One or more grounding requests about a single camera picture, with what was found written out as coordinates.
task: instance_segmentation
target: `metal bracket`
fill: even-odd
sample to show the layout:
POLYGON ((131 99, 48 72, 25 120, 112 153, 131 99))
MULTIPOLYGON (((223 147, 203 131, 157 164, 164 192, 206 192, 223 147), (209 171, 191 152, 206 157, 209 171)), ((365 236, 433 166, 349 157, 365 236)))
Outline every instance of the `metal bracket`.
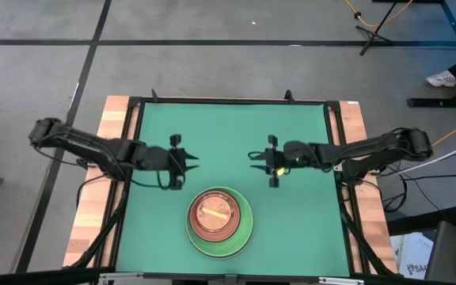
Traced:
POLYGON ((340 103, 339 101, 326 101, 326 105, 334 112, 340 112, 340 103))
POLYGON ((127 107, 128 108, 134 108, 140 102, 142 102, 142 98, 141 97, 130 97, 130 100, 127 102, 127 107))
POLYGON ((364 285, 363 280, 358 279, 345 279, 345 278, 330 278, 320 277, 320 284, 331 284, 331 285, 364 285))
POLYGON ((100 274, 100 281, 121 280, 121 279, 138 279, 143 278, 143 272, 128 272, 128 273, 104 273, 100 274))
POLYGON ((295 102, 295 99, 293 98, 293 93, 291 93, 291 90, 286 90, 286 93, 284 94, 284 100, 288 100, 289 103, 295 102))
POLYGON ((237 276, 231 274, 225 275, 225 285, 237 285, 237 276))
POLYGON ((151 89, 150 92, 152 93, 152 100, 154 101, 154 103, 157 103, 158 95, 156 94, 156 91, 154 91, 154 89, 151 89))

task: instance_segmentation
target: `table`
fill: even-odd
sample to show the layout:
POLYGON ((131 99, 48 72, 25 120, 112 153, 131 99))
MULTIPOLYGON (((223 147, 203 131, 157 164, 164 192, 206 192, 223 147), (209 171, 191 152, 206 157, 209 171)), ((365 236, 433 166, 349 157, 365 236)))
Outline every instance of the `table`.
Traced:
MULTIPOLYGON (((128 103, 131 103, 130 97, 109 96, 107 98, 97 135, 104 138, 120 138, 121 135, 125 135, 129 139, 133 138, 135 126, 137 125, 138 110, 137 108, 133 109, 128 118, 125 118, 128 103), (125 123, 128 125, 127 132, 121 134, 125 123)), ((341 101, 339 106, 347 143, 365 139, 366 133, 358 102, 341 101)), ((334 143, 339 143, 340 138, 336 129, 334 112, 330 112, 329 116, 333 130, 333 141, 334 143)), ((86 179, 99 175, 100 172, 98 169, 90 169, 86 179)), ((374 183, 376 182, 375 178, 372 176, 367 176, 365 180, 374 183)), ((97 236, 103 220, 107 215, 105 210, 110 210, 109 208, 108 210, 105 209, 107 203, 116 204, 118 202, 123 184, 118 183, 112 186, 113 188, 116 188, 114 196, 108 195, 110 187, 110 180, 107 179, 96 180, 84 187, 64 259, 65 265, 74 263, 97 236)), ((372 246, 373 250, 383 260, 385 265, 391 270, 396 271, 393 250, 391 249, 385 215, 378 190, 373 188, 373 186, 365 184, 357 186, 356 199, 365 238, 372 246)), ((112 247, 114 238, 118 238, 118 236, 112 233, 104 244, 103 253, 98 255, 90 265, 95 264, 96 266, 99 266, 109 264, 110 252, 114 250, 112 247)), ((359 248, 351 235, 349 240, 352 252, 353 270, 355 272, 361 272, 363 262, 359 255, 359 248)))

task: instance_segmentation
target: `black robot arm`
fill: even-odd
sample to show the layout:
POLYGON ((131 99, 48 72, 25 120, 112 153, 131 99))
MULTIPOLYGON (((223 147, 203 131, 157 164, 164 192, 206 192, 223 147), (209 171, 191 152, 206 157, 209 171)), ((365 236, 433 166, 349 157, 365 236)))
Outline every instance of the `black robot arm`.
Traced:
POLYGON ((186 166, 186 159, 197 158, 177 147, 180 135, 170 136, 171 148, 166 150, 130 139, 103 139, 69 127, 59 119, 46 118, 36 121, 29 141, 35 149, 58 147, 69 151, 86 163, 98 165, 102 173, 117 181, 125 181, 133 169, 165 170, 170 175, 167 188, 180 189, 177 178, 196 167, 186 166))
POLYGON ((271 144, 263 152, 251 152, 251 160, 264 160, 265 165, 252 165, 271 175, 270 186, 279 187, 279 176, 290 169, 312 167, 325 172, 339 165, 344 181, 359 181, 367 172, 388 164, 407 160, 421 162, 432 156, 432 147, 424 131, 398 128, 376 138, 343 146, 314 142, 286 142, 277 150, 277 138, 268 136, 271 144))

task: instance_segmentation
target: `person's foot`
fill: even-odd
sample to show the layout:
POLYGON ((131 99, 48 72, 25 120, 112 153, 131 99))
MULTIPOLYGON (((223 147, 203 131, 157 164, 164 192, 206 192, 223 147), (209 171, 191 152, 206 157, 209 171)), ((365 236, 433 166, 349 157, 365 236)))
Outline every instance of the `person's foot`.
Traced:
POLYGON ((453 87, 456 85, 455 76, 453 76, 453 74, 448 70, 445 70, 440 74, 429 76, 425 80, 427 80, 428 83, 435 87, 453 87))

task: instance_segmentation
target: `green tablecloth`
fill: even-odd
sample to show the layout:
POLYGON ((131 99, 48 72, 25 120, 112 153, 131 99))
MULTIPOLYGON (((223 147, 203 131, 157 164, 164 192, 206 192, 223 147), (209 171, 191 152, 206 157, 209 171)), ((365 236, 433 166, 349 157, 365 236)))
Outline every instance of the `green tablecloth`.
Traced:
MULTIPOLYGON (((252 169, 247 153, 268 146, 267 136, 328 142, 323 107, 288 104, 145 103, 140 140, 181 146, 199 158, 180 191, 133 184, 116 264, 118 272, 245 274, 265 276, 348 276, 348 261, 332 173, 294 169, 269 188, 264 172, 252 169), (249 201, 253 236, 237 255, 215 260, 197 252, 186 238, 184 217, 204 189, 226 186, 249 201)), ((161 174, 164 183, 167 173, 161 174)), ((133 178, 156 184, 154 172, 133 178)))

